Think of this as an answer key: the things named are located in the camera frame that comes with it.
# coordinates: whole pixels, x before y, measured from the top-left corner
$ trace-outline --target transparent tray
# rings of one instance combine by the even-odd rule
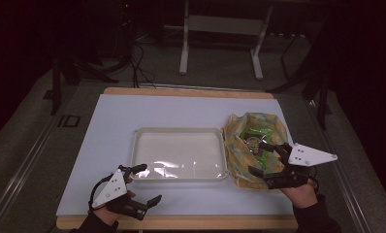
[[[155,128],[136,131],[132,166],[147,164],[135,181],[216,181],[227,175],[222,131]]]

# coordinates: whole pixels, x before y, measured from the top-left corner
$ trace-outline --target dark background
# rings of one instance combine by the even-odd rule
[[[83,55],[83,59],[97,59],[93,56],[94,50],[97,50],[96,47],[108,47],[110,38],[84,39],[80,34],[109,28],[103,25],[97,27],[95,24],[91,28],[89,22],[94,20],[95,12],[92,12],[93,16],[87,16],[86,11],[80,8],[81,5],[73,4],[73,0],[55,2],[61,4],[61,13],[75,18],[74,22],[81,25],[76,30],[72,29],[72,32],[77,33],[73,35],[77,36],[68,39],[67,45],[74,45],[83,39],[87,46],[83,47],[84,50],[78,50],[78,54]],[[139,12],[142,24],[158,37],[162,30],[161,23],[182,25],[182,1],[144,0],[139,3],[143,6]],[[215,1],[215,4],[224,4],[225,10],[219,14],[243,14],[235,11],[231,3]],[[36,0],[0,1],[0,129],[35,81],[51,67],[48,41],[44,39],[41,31],[43,27],[39,23],[51,5],[42,4]],[[349,10],[333,14],[325,39],[321,42],[321,50],[330,55],[327,61],[335,68],[331,76],[331,89],[337,93],[339,103],[386,189],[386,1],[352,0],[350,4],[353,7]],[[78,7],[78,10],[72,11],[73,6]],[[70,15],[63,11],[65,8],[71,10],[66,11]],[[106,11],[96,18],[106,18],[106,24],[114,22],[117,19],[116,13],[106,14]],[[281,11],[286,13],[287,18],[292,12],[289,9]],[[248,16],[258,14],[250,10],[245,13]],[[275,9],[274,13],[270,26],[272,31],[279,31],[286,20],[291,21],[280,20],[283,18],[280,10]]]

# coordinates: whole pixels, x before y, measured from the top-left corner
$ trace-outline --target gray carpet floor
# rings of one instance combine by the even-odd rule
[[[139,40],[143,51],[134,48],[135,60],[141,58],[140,68],[143,72],[138,73],[138,80],[142,87],[193,86],[263,91],[287,81],[279,58],[289,39],[276,36],[265,39],[260,55],[265,78],[256,81],[247,48],[202,45],[200,41],[192,42],[188,72],[181,76],[178,73],[181,44],[174,35],[176,33],[169,33],[166,37],[169,43],[163,45],[143,37]],[[301,64],[308,48],[308,42],[300,38],[286,54],[290,73]],[[0,206],[0,232],[62,232],[54,225],[55,213],[98,94],[107,86],[133,85],[133,70],[130,67],[109,74],[119,80],[116,84],[102,83],[85,73],[80,75],[82,81],[79,86],[62,85],[64,104],[55,116],[51,116],[51,101],[43,98],[46,91],[51,89],[49,71],[32,87],[0,132],[0,203],[4,201],[1,197],[6,193],[9,183],[22,173],[19,168],[28,168],[24,174],[26,179],[16,188],[13,199],[8,205]],[[304,83],[301,83],[285,94],[300,98],[303,87]],[[330,179],[328,185],[324,185],[323,192],[331,203],[330,214],[342,225],[343,232],[386,232],[386,193],[333,92],[329,93],[328,105],[331,114],[326,115],[328,129],[322,132],[322,139],[338,155],[339,163],[337,167],[325,165],[322,170],[323,173],[345,178],[344,183]],[[80,127],[58,127],[63,115],[80,116]],[[304,120],[312,121],[314,117],[306,116]],[[288,123],[296,125],[300,122],[289,119]],[[293,137],[314,140],[313,135],[292,134],[295,134]],[[345,200],[356,208],[349,209],[344,204]]]

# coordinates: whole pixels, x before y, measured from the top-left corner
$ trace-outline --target metal stand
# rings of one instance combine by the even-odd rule
[[[273,12],[273,7],[270,6],[265,15],[264,20],[229,18],[229,17],[205,17],[193,16],[189,14],[189,0],[184,1],[184,32],[183,32],[183,48],[181,50],[181,60],[179,73],[187,74],[187,62],[189,56],[188,36],[189,30],[193,31],[208,31],[218,33],[233,33],[243,35],[258,36],[258,41],[254,49],[250,51],[251,60],[256,80],[263,79],[262,68],[260,66],[259,51],[262,47],[263,39],[266,35],[266,30],[269,25],[269,20]]]

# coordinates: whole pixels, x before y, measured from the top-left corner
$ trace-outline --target table leg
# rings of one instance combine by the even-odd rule
[[[181,75],[187,74],[187,62],[189,58],[189,0],[184,1],[184,26],[183,26],[183,49],[181,50],[180,68]]]
[[[271,18],[272,12],[273,12],[273,7],[270,6],[266,13],[265,19],[262,23],[262,26],[260,28],[259,40],[257,41],[257,45],[254,49],[250,50],[250,55],[251,55],[251,60],[253,62],[253,69],[254,69],[254,75],[256,77],[256,80],[263,79],[262,68],[260,66],[260,60],[259,60],[259,51],[260,51],[260,48],[262,47],[263,39],[266,36],[266,30],[268,29],[269,20]]]
[[[325,114],[327,110],[327,94],[329,91],[330,72],[320,72],[319,78],[310,80],[302,92],[305,100],[314,99],[320,91],[319,104],[317,106],[317,121],[323,129],[326,129]]]

